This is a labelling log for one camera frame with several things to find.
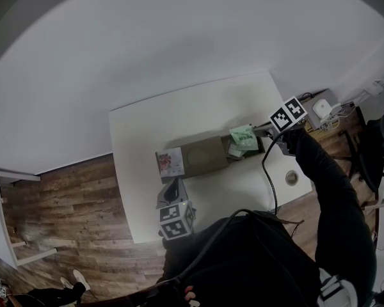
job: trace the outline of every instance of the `black chair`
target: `black chair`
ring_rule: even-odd
[[[357,149],[347,131],[340,132],[345,135],[351,152],[351,157],[334,157],[351,162],[349,178],[359,172],[369,188],[378,194],[381,179],[384,177],[384,115],[379,120],[371,120],[358,133]]]

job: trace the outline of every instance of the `foot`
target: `foot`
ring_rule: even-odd
[[[85,286],[85,290],[86,291],[89,291],[91,289],[90,285],[87,283],[87,281],[85,280],[84,276],[79,271],[74,269],[72,271],[72,273],[74,274],[74,277],[76,278],[77,282],[80,282],[80,283],[82,283]]]
[[[60,280],[64,287],[66,287],[67,289],[72,289],[72,284],[69,282],[69,280],[63,277],[61,277]]]

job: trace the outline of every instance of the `white shoe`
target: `white shoe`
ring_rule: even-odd
[[[72,284],[69,282],[69,280],[63,277],[61,277],[60,280],[64,287],[66,287],[67,289],[72,289]]]
[[[74,277],[76,278],[77,282],[80,282],[80,283],[82,283],[85,286],[85,290],[86,291],[89,291],[91,289],[90,285],[87,283],[87,281],[85,280],[84,276],[79,271],[74,269],[72,271],[72,274],[74,274]]]

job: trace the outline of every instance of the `person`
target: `person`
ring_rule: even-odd
[[[316,186],[321,209],[316,261],[271,213],[237,216],[181,279],[180,291],[191,306],[361,307],[371,303],[375,248],[349,178],[304,129],[289,131],[283,139]],[[184,271],[224,222],[221,219],[189,237],[164,239],[165,263],[158,282]]]
[[[7,307],[59,307],[73,303],[90,290],[84,276],[76,269],[73,270],[77,283],[73,286],[66,278],[61,277],[63,290],[54,288],[34,289],[27,294],[13,295],[7,288]]]

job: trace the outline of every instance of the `black pants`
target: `black pants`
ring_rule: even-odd
[[[34,289],[28,294],[45,304],[46,307],[59,307],[77,301],[85,292],[82,283],[76,283],[72,289]]]
[[[294,134],[290,151],[315,184],[321,215],[316,263],[351,282],[362,306],[371,298],[376,252],[356,192],[340,166],[304,130]]]

